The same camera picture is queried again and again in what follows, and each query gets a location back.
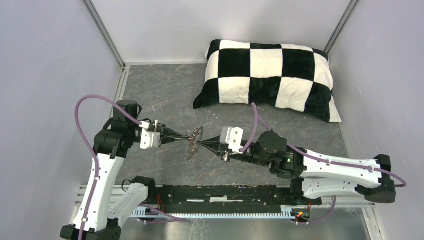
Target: pillow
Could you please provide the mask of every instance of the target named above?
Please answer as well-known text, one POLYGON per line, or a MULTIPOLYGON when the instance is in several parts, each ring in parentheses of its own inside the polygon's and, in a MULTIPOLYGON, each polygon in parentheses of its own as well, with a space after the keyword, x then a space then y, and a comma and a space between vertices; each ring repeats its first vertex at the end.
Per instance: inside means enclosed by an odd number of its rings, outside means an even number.
POLYGON ((193 108, 214 104, 269 104, 328 123, 340 123, 325 52, 292 44, 213 40, 203 90, 193 108))

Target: wall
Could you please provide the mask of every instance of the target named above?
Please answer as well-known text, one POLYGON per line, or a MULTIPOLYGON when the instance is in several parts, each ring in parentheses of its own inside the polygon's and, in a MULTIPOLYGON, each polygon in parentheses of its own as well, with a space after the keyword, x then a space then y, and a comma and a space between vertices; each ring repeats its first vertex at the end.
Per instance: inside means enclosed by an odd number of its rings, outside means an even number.
POLYGON ((197 62, 214 39, 324 49, 349 0, 92 0, 122 58, 197 62))
MULTIPOLYGON (((81 0, 2 1, 0 29, 0 238, 59 239, 91 165, 75 103, 112 97, 120 68, 81 0)), ((87 102, 93 139, 110 107, 87 102)))
POLYGON ((330 52, 341 129, 355 158, 379 153, 407 182, 380 204, 386 239, 422 239, 424 1, 361 1, 330 52))

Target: gray stone surface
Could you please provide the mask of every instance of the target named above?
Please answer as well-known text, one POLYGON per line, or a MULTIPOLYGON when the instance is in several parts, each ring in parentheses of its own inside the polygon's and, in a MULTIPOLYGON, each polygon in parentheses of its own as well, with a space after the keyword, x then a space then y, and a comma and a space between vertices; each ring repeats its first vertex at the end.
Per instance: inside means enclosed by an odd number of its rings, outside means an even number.
MULTIPOLYGON (((253 112, 249 105, 217 104, 193 109, 193 101, 202 91, 205 64, 131 66, 124 99, 135 100, 142 107, 140 119, 159 120, 179 133, 204 126, 203 139, 216 137, 225 126, 244 129, 244 139, 251 134, 253 112)), ((262 118, 290 143, 315 152, 347 157, 339 125, 326 123, 291 109, 259 105, 262 118)), ((258 128, 255 140, 266 129, 258 128)), ((141 150, 135 144, 118 174, 116 184, 135 176, 154 178, 156 183, 194 184, 289 184, 270 174, 267 167, 219 157, 200 148, 193 162, 186 161, 187 142, 176 142, 160 149, 141 150)))

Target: checkered pillow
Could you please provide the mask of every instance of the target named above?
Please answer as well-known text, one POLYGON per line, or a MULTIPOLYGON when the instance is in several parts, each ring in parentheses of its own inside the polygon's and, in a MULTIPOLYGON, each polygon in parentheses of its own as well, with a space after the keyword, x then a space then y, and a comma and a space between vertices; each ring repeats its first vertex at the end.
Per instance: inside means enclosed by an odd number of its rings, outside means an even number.
POLYGON ((214 104, 269 104, 340 123, 325 52, 292 44, 213 40, 203 90, 193 108, 214 104))

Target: robotic arm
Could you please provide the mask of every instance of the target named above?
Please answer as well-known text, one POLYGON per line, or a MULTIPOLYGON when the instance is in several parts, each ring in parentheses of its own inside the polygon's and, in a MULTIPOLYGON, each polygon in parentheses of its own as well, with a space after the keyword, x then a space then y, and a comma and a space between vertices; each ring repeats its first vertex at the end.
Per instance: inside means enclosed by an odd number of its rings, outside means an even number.
MULTIPOLYGON (((141 112, 141 107, 135 101, 121 100, 117 104, 134 118, 141 112)), ((139 143, 141 149, 158 149, 165 144, 188 141, 189 161, 199 147, 203 147, 224 162, 237 160, 270 167, 271 174, 291 179, 290 188, 287 191, 282 189, 279 193, 284 195, 279 197, 281 200, 274 199, 276 205, 297 205, 294 199, 318 200, 316 204, 319 205, 321 197, 355 195, 364 196, 366 200, 375 203, 395 202, 395 184, 390 175, 386 174, 391 171, 391 160, 387 155, 380 154, 372 159, 324 155, 294 147, 272 130, 262 133, 257 142, 242 151, 248 141, 243 140, 244 130, 239 127, 224 127, 220 136, 203 140, 203 127, 180 134, 157 120, 145 119, 141 123, 138 125, 117 108, 113 109, 113 118, 94 138, 93 150, 99 161, 99 173, 95 178, 93 163, 86 193, 91 191, 94 182, 95 191, 92 196, 84 195, 73 223, 62 228, 62 238, 79 239, 79 228, 84 223, 82 239, 117 240, 121 235, 121 227, 134 209, 142 202, 155 199, 158 191, 155 181, 137 176, 121 199, 109 208, 116 177, 134 143, 139 143), (83 217, 88 201, 91 205, 87 216, 83 217)))

